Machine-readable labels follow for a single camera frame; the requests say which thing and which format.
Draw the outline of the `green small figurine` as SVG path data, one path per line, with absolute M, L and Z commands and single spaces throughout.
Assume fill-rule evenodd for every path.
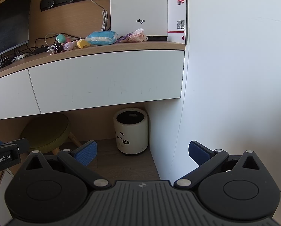
M 67 42 L 67 38 L 63 34 L 58 34 L 56 36 L 56 41 L 58 43 L 66 43 Z

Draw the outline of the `yellow duck figurine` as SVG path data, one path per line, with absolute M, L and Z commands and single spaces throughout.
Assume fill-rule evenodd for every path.
M 90 43 L 84 39 L 80 39 L 77 41 L 77 47 L 79 49 L 85 48 L 85 47 L 89 47 Z

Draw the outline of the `black small figurine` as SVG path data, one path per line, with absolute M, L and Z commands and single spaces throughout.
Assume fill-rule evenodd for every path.
M 63 45 L 59 42 L 57 42 L 56 44 L 53 44 L 47 48 L 47 52 L 49 54 L 57 54 L 62 51 L 64 51 L 64 48 L 63 48 Z

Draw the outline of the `yellow-green round stool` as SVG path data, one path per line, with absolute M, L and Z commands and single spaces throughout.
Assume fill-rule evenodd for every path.
M 20 137 L 27 139 L 30 152 L 39 150 L 42 153 L 52 152 L 55 155 L 67 139 L 77 147 L 82 146 L 71 131 L 68 117 L 61 113 L 41 114 L 34 117 L 24 127 Z

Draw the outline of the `purple small figurine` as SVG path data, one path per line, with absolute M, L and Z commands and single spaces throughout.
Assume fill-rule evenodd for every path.
M 69 51 L 69 50 L 73 50 L 77 45 L 77 41 L 73 41 L 73 42 L 66 42 L 63 44 L 63 49 L 65 51 Z

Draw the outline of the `white aigo computer case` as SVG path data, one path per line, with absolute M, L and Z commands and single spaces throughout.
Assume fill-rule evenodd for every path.
M 110 21 L 120 36 L 143 29 L 149 41 L 166 41 L 168 0 L 110 0 Z

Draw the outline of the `white panda trash bin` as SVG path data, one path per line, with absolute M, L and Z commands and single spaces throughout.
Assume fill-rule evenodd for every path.
M 149 143 L 148 116 L 138 108 L 125 108 L 113 116 L 117 148 L 126 155 L 144 152 Z

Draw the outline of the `blue tissue pack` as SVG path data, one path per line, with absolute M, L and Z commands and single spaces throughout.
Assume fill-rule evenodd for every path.
M 92 32 L 85 40 L 91 45 L 111 45 L 117 41 L 118 37 L 114 31 L 97 31 Z

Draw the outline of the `black keyboard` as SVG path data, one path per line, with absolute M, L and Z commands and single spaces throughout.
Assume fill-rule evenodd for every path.
M 3 59 L 0 59 L 0 69 L 12 64 L 13 61 L 13 57 L 5 57 Z

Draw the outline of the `black computer monitor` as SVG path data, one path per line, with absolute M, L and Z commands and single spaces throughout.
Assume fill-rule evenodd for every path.
M 0 4 L 0 55 L 29 42 L 31 0 L 5 0 Z

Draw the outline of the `purple crystal bead ornament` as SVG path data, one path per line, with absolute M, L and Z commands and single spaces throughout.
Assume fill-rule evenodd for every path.
M 127 42 L 129 40 L 130 37 L 132 37 L 133 33 L 129 33 L 125 36 L 121 36 L 120 38 L 118 38 L 118 40 L 115 42 L 115 43 L 124 43 L 124 42 Z

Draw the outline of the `white red cardboard box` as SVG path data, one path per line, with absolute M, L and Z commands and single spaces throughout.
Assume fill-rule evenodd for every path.
M 168 41 L 186 44 L 187 0 L 168 0 Z

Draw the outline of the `left white drawer front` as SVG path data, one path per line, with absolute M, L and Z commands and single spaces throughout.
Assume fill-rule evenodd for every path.
M 0 78 L 0 120 L 40 114 L 27 69 Z

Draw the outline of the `white desk drawer front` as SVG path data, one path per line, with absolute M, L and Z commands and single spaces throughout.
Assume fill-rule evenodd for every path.
M 142 50 L 76 57 L 30 68 L 41 113 L 181 96 L 184 52 Z

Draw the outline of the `pink white bag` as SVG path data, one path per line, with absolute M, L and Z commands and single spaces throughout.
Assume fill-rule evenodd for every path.
M 133 32 L 132 37 L 127 42 L 146 42 L 148 40 L 144 33 L 144 29 L 140 28 Z

